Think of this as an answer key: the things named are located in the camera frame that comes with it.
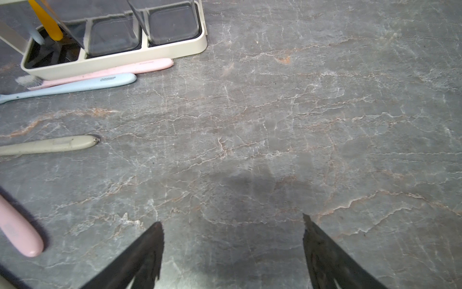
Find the light blue toothbrush vertical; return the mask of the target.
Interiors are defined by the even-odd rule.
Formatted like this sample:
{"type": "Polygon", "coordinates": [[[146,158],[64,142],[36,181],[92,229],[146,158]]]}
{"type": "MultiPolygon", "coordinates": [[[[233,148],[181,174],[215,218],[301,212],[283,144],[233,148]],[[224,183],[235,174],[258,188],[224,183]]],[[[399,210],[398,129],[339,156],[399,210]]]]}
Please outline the light blue toothbrush vertical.
{"type": "Polygon", "coordinates": [[[39,45],[45,44],[43,36],[33,26],[29,26],[27,30],[36,43],[38,43],[39,45]]]}

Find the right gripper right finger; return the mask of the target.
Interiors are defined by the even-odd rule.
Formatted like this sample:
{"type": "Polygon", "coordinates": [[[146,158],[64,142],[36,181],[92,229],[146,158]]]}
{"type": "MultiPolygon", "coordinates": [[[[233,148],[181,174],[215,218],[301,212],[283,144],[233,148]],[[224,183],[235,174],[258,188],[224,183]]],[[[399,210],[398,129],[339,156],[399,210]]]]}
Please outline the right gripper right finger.
{"type": "Polygon", "coordinates": [[[303,214],[303,248],[314,289],[386,289],[303,214]]]}

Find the yellow toothbrush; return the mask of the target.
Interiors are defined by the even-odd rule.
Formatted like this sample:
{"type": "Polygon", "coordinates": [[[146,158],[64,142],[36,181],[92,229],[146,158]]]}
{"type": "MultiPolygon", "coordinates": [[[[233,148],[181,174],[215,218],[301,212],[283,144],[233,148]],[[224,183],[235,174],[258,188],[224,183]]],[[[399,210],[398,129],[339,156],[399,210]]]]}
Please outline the yellow toothbrush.
{"type": "Polygon", "coordinates": [[[35,0],[28,0],[29,5],[34,10],[37,18],[42,23],[49,37],[59,42],[64,39],[64,34],[55,20],[38,4],[35,0]]]}

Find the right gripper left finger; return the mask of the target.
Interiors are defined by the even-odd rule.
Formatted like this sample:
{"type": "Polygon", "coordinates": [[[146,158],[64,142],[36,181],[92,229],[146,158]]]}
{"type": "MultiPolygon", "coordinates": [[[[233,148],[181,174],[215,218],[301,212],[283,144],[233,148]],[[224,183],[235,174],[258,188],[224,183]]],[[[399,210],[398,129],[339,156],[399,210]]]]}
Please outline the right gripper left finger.
{"type": "Polygon", "coordinates": [[[84,289],[153,289],[160,279],[164,230],[155,222],[84,289]]]}

